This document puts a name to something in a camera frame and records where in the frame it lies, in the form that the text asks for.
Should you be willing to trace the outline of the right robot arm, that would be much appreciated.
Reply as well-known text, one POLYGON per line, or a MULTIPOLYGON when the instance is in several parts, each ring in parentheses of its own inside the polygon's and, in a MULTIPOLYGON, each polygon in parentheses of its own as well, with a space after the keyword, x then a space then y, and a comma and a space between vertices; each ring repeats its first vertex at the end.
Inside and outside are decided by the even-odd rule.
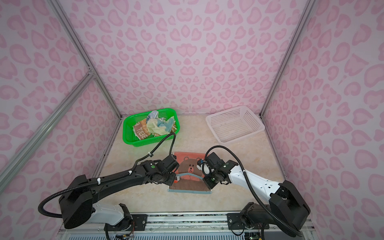
POLYGON ((295 185, 287 180, 282 183, 262 178, 247 171, 236 158, 224 162, 215 153, 198 160, 206 186, 211 190, 217 184, 235 184, 251 191, 255 202, 249 202, 234 219, 229 228, 263 231, 269 225, 277 226, 290 237, 301 237, 301 228, 311 210, 295 185))

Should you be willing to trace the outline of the red brown bear towel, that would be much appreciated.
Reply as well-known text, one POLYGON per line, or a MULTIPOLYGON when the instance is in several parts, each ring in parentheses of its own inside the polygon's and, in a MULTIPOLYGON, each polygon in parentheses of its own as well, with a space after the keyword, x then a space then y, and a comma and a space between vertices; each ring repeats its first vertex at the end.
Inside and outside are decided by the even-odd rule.
POLYGON ((179 163, 176 171, 176 180, 169 187, 168 191, 172 193, 188 194, 211 194, 212 191, 203 181, 203 174, 198 161, 202 160, 205 154, 191 152, 174 152, 179 163))

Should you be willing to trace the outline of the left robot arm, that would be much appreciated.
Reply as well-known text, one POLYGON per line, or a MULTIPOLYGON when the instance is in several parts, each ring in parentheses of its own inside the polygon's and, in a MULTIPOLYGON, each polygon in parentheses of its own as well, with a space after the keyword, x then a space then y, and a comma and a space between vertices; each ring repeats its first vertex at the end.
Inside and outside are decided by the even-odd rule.
POLYGON ((99 201, 134 186, 171 186, 179 166, 176 157, 169 155, 164 160, 147 160, 132 169, 105 177, 76 177, 69 192, 59 199, 65 229, 74 229, 84 223, 106 224, 110 231, 130 229, 134 220, 125 204, 108 205, 99 201))

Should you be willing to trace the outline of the pale yellow teal towel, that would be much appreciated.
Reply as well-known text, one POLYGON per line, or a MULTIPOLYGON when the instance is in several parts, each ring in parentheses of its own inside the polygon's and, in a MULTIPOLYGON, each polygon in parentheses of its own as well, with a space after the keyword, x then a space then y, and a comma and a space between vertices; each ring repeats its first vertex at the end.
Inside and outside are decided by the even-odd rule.
POLYGON ((149 133, 159 136, 170 134, 176 124, 174 117, 170 117, 165 121, 159 118, 147 117, 146 122, 149 133))

